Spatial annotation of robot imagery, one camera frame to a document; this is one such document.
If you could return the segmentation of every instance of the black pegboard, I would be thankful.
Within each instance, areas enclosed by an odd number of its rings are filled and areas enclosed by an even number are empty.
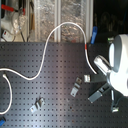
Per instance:
[[[34,76],[42,58],[44,43],[0,43],[0,67],[14,69],[26,76]],[[108,58],[106,44],[88,45],[90,62],[100,54]],[[49,43],[40,76],[26,81],[6,72],[13,89],[13,103],[5,114],[3,128],[127,128],[128,100],[121,100],[118,113],[111,113],[110,92],[91,104],[88,96],[99,84],[82,83],[73,98],[70,95],[76,77],[92,74],[84,44]],[[9,103],[9,88],[0,73],[0,110]],[[43,97],[46,104],[31,114],[29,108]]]

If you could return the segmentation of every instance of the clear plastic piece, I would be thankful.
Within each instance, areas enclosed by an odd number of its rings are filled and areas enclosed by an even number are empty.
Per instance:
[[[55,28],[55,0],[34,0],[35,4],[35,40],[46,41],[49,33]],[[86,0],[61,0],[61,23],[74,22],[85,30]],[[61,27],[61,42],[83,42],[83,35],[74,25]]]
[[[25,15],[23,15],[22,13],[16,13],[14,12],[13,16],[12,16],[12,26],[13,26],[13,33],[14,35],[17,35],[19,33],[21,33],[21,31],[25,26],[27,17]]]

